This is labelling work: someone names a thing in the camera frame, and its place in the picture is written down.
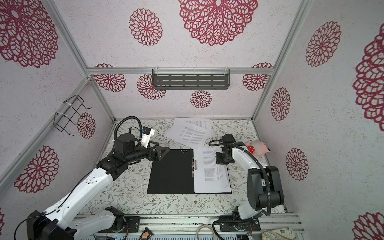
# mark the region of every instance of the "stuffed toy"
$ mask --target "stuffed toy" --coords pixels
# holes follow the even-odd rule
[[[254,155],[255,157],[262,156],[267,152],[270,152],[270,149],[266,147],[265,143],[260,141],[246,142],[245,145],[248,151],[252,153],[252,155]]]

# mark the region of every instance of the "stack of paper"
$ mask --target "stack of paper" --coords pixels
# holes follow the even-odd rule
[[[204,118],[175,118],[175,123],[165,137],[192,149],[200,148],[211,136],[211,120]]]
[[[195,193],[230,193],[227,165],[216,164],[220,147],[194,149]]]

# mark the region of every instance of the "floral tablecloth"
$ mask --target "floral tablecloth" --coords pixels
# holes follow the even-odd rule
[[[173,125],[173,120],[143,120],[142,125],[155,129],[153,141],[171,149],[189,148],[164,135]],[[119,129],[118,136],[127,133],[135,121],[126,121]],[[132,133],[138,135],[134,128]],[[258,140],[251,120],[212,120],[212,137],[220,139],[232,133],[238,141]],[[104,152],[105,157],[112,149],[113,136]],[[130,165],[110,186],[97,194],[79,214],[96,214],[108,206],[114,206],[125,214],[228,214],[247,199],[247,172],[237,163],[228,164],[232,194],[147,194],[152,163],[142,160]],[[272,209],[272,213],[285,213],[283,205]]]

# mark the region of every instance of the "red mandala pattern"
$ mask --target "red mandala pattern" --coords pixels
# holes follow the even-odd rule
[[[279,88],[273,94],[271,101],[271,113],[276,121],[286,118],[291,107],[290,95],[285,88]]]
[[[384,131],[384,24],[375,40],[365,47],[362,61],[355,69],[356,104],[364,109],[366,119],[372,119]]]
[[[58,168],[57,153],[49,146],[43,146],[13,185],[21,192],[37,193],[55,179]]]
[[[180,17],[191,37],[201,44],[223,45],[232,41],[252,21],[257,0],[179,0]]]
[[[49,65],[58,35],[39,0],[0,1],[0,51],[5,60],[23,67]]]
[[[308,174],[308,160],[305,154],[297,148],[292,148],[285,160],[289,174],[296,180],[304,180]]]
[[[167,92],[166,90],[156,90],[153,88],[151,74],[141,76],[137,80],[136,85],[141,95],[152,100],[162,98]]]
[[[0,236],[1,236],[1,230],[3,229],[3,226],[4,226],[4,214],[2,214],[1,208],[0,208]]]
[[[352,229],[354,240],[384,239],[384,216],[381,213],[366,212],[364,215],[359,215],[354,224]]]
[[[98,64],[96,68],[114,68],[109,64]],[[120,92],[125,88],[125,78],[123,74],[94,74],[93,77],[98,85],[110,92]]]
[[[270,63],[259,63],[254,65],[253,68],[273,68]],[[243,85],[246,89],[257,91],[263,89],[267,82],[269,75],[267,74],[246,74],[243,76]]]
[[[156,15],[148,9],[137,9],[129,20],[129,29],[133,37],[144,46],[153,46],[163,35],[161,23]]]
[[[312,67],[321,66],[333,56],[340,42],[340,25],[330,21],[317,29],[308,43],[307,62]]]
[[[205,108],[212,102],[212,95],[204,90],[198,90],[191,95],[191,103],[197,108]]]
[[[96,123],[93,116],[89,113],[80,115],[77,121],[77,129],[83,138],[90,138],[95,133]]]

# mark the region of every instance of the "black binder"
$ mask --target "black binder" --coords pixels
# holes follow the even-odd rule
[[[193,149],[171,149],[152,163],[147,194],[195,194],[193,167]]]

